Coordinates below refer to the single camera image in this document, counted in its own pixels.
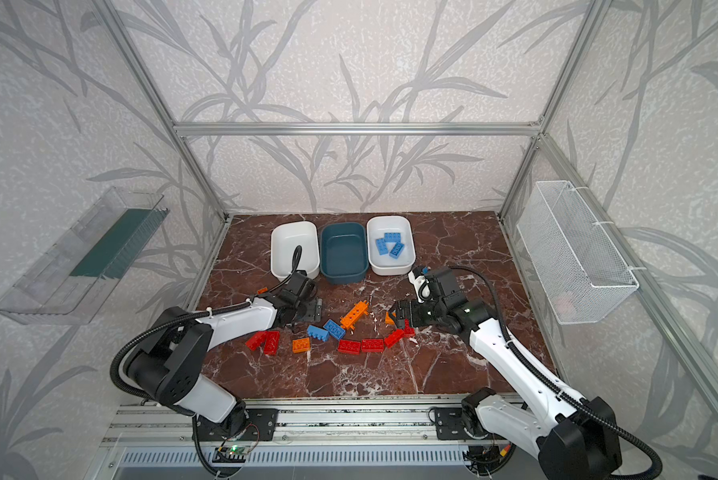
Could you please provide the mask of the blue lego brick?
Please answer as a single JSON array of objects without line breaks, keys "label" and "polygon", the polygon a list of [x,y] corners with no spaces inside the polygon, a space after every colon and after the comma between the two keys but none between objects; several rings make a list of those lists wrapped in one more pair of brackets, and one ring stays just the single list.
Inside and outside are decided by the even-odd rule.
[{"label": "blue lego brick", "polygon": [[307,335],[310,338],[313,338],[315,340],[319,340],[322,342],[327,341],[330,338],[330,333],[318,326],[315,325],[309,325],[307,328]]},{"label": "blue lego brick", "polygon": [[405,249],[405,244],[402,242],[397,242],[393,248],[389,251],[389,256],[393,259],[398,259],[402,252]]},{"label": "blue lego brick", "polygon": [[324,329],[329,333],[331,337],[335,338],[338,341],[342,340],[346,335],[346,330],[333,320],[328,320],[324,324]]},{"label": "blue lego brick", "polygon": [[375,245],[379,255],[389,254],[388,242],[384,238],[377,238],[375,240]]},{"label": "blue lego brick", "polygon": [[385,232],[384,240],[386,242],[398,243],[402,241],[402,235],[400,232]]}]

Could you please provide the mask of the blue lego brick front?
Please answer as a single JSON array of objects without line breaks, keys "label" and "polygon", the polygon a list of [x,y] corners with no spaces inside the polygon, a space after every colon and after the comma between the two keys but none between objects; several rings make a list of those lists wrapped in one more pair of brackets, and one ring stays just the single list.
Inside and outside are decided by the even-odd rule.
[{"label": "blue lego brick front", "polygon": [[402,242],[397,242],[393,248],[389,251],[389,256],[393,259],[398,259],[402,252],[405,249],[405,244]]}]

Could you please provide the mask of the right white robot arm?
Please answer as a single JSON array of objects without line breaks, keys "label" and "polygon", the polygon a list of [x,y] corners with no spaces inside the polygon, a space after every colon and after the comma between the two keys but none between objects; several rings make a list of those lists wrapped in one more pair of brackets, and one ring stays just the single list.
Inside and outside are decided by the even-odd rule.
[{"label": "right white robot arm", "polygon": [[621,445],[641,451],[649,466],[637,479],[657,479],[664,465],[646,442],[621,428],[614,410],[600,397],[586,398],[538,360],[510,331],[499,296],[486,285],[492,299],[470,299],[457,274],[466,268],[450,265],[437,270],[413,267],[408,279],[412,301],[401,301],[394,320],[432,326],[458,336],[485,358],[526,403],[506,401],[484,387],[462,402],[463,423],[470,435],[496,434],[539,462],[549,479],[620,479]]}]

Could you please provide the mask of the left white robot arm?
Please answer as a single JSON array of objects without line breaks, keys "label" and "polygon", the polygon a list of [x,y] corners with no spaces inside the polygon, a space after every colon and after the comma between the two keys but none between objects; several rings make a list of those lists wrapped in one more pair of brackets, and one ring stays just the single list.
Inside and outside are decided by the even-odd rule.
[{"label": "left white robot arm", "polygon": [[202,374],[205,358],[231,340],[251,334],[267,340],[271,333],[307,321],[318,298],[316,282],[300,268],[302,253],[303,247],[297,246],[284,280],[242,303],[194,312],[164,310],[150,329],[114,355],[112,383],[129,395],[217,425],[231,436],[239,434],[249,423],[245,403]]}]

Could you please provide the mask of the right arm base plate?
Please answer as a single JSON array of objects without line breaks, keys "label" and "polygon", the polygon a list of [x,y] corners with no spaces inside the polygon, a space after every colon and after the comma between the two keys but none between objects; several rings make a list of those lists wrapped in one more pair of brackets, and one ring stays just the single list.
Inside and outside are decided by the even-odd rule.
[{"label": "right arm base plate", "polygon": [[430,420],[434,424],[436,437],[440,441],[482,440],[487,433],[474,427],[464,416],[463,409],[433,407]]}]

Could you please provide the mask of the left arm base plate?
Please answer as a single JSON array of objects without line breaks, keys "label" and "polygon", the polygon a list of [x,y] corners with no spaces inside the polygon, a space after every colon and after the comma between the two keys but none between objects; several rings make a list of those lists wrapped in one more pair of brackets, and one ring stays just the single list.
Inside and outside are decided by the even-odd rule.
[{"label": "left arm base plate", "polygon": [[200,442],[220,442],[222,440],[234,441],[260,441],[270,442],[274,438],[279,410],[275,408],[253,408],[246,411],[246,419],[238,427],[229,430],[226,425],[215,424],[199,417],[197,420],[197,435]]}]

